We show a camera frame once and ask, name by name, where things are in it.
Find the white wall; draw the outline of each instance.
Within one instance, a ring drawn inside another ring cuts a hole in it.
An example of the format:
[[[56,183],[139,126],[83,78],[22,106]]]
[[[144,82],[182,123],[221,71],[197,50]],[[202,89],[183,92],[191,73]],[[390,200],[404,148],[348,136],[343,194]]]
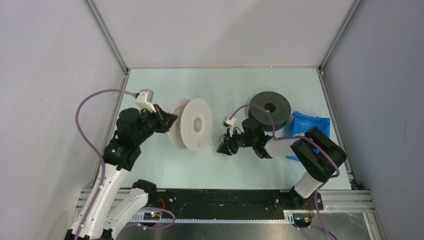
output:
[[[0,239],[43,240],[63,212],[70,220],[95,170],[77,106],[123,74],[82,0],[1,1],[0,36]],[[116,97],[81,111],[96,146]]]
[[[389,240],[422,239],[424,1],[366,1],[324,70]]]
[[[318,66],[353,0],[96,0],[129,67]]]

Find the robotic arm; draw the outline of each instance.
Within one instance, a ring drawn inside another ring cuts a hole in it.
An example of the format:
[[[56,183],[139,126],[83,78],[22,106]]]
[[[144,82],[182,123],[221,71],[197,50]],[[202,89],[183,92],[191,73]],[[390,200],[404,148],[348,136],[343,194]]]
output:
[[[87,203],[76,221],[66,233],[65,240],[116,239],[119,232],[135,212],[148,203],[156,202],[156,185],[139,180],[134,183],[128,196],[108,215],[123,180],[141,154],[140,145],[154,133],[166,133],[177,119],[174,114],[152,104],[153,91],[141,90],[135,103],[141,110],[127,108],[119,113],[117,130],[104,149],[105,173],[100,185],[102,168],[88,197]],[[83,216],[88,212],[85,223]]]
[[[261,159],[292,156],[293,154],[299,158],[306,172],[290,190],[290,198],[298,208],[336,171],[310,141],[326,152],[337,167],[340,167],[347,158],[346,153],[316,127],[311,127],[302,136],[277,140],[272,136],[265,135],[260,124],[254,118],[247,118],[241,123],[244,132],[240,133],[234,129],[234,120],[228,117],[224,119],[223,125],[227,127],[227,133],[224,134],[223,142],[216,150],[218,153],[231,156],[236,154],[239,148],[249,147]]]

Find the white spool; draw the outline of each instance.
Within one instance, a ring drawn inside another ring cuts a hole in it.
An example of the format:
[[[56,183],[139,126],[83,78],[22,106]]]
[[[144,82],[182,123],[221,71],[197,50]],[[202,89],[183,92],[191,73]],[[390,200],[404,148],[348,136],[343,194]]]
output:
[[[172,144],[191,151],[200,151],[208,144],[212,134],[212,112],[205,100],[179,100],[170,112],[175,112],[179,118],[168,132]]]

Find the metal frame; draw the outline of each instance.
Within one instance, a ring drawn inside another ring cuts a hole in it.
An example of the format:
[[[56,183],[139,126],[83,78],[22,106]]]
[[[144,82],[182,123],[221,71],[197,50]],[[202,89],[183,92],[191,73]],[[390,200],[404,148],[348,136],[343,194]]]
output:
[[[106,24],[96,6],[94,3],[94,0],[84,0],[85,5],[87,6],[88,11],[90,12],[91,16],[93,17],[93,20],[95,24],[97,25],[100,33],[104,37],[104,40],[108,47],[111,50],[112,55],[116,59],[118,65],[120,66],[122,72],[124,73],[124,79],[122,81],[122,84],[120,86],[121,90],[124,90],[130,70],[127,67],[127,65],[124,62],[123,57],[121,56],[118,47],[116,46],[111,33],[109,32],[108,28],[106,27]],[[357,15],[359,9],[363,5],[363,0],[355,0],[352,5],[350,6],[350,9],[348,13],[346,14],[345,18],[343,19],[343,22],[340,26],[340,28],[337,31],[337,34],[334,36],[328,50],[325,53],[325,56],[323,57],[318,69],[317,73],[319,76],[319,80],[321,83],[322,91],[325,96],[325,100],[330,112],[331,119],[333,121],[334,130],[336,133],[337,140],[339,142],[340,147],[342,147],[344,150],[346,150],[346,145],[343,139],[342,130],[340,128],[340,122],[337,115],[337,112],[335,110],[330,91],[328,89],[328,86],[326,84],[326,80],[324,77],[323,70],[327,66],[329,60],[331,59],[333,53],[335,52],[337,46],[340,44],[342,38],[347,32],[347,29],[351,25],[353,19]],[[109,130],[105,136],[105,141],[103,143],[103,147],[106,146],[108,140],[112,136],[114,124],[118,116],[120,104],[123,99],[123,94],[121,93],[116,100],[116,104],[113,108],[113,115],[110,119],[110,127]],[[349,159],[345,162],[347,173],[349,180],[352,182],[354,180],[354,175],[352,172],[352,166],[349,161]],[[111,210],[115,208],[129,193],[129,189],[122,188],[119,190],[118,194],[116,195],[114,202],[112,204]],[[75,217],[79,214],[79,212],[82,210],[82,207],[87,201],[87,197],[89,196],[91,192],[91,189],[83,189],[81,191],[79,201],[77,203],[76,209],[75,209]],[[330,214],[330,213],[363,213],[364,220],[366,222],[366,226],[369,232],[369,236],[371,240],[385,240],[387,239],[380,219],[379,215],[377,213],[376,206],[373,201],[373,197],[371,195],[371,192],[369,190],[320,190],[322,197],[322,203],[325,206],[324,210],[321,212],[324,214]],[[284,215],[286,216],[286,220],[249,220],[249,221],[227,221],[227,220],[213,220],[213,221],[206,221],[202,219],[179,219],[176,222],[178,223],[254,223],[254,224],[272,224],[272,223],[286,223],[290,224],[293,221],[293,214],[303,214],[306,213],[305,210],[286,210],[284,212]],[[133,218],[130,221],[140,221],[143,222],[142,219],[140,219],[140,213],[137,213],[133,216]],[[170,221],[170,219],[163,219],[164,222]]]

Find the gray wall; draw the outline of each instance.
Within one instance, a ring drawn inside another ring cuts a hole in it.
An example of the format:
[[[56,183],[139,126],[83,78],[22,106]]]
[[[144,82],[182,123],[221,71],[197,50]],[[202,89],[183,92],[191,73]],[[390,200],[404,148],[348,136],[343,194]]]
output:
[[[82,0],[0,1],[0,56],[0,239],[60,240],[97,163],[75,111],[123,74]],[[81,110],[98,147],[116,97]]]
[[[366,1],[324,73],[388,239],[422,239],[424,1]]]

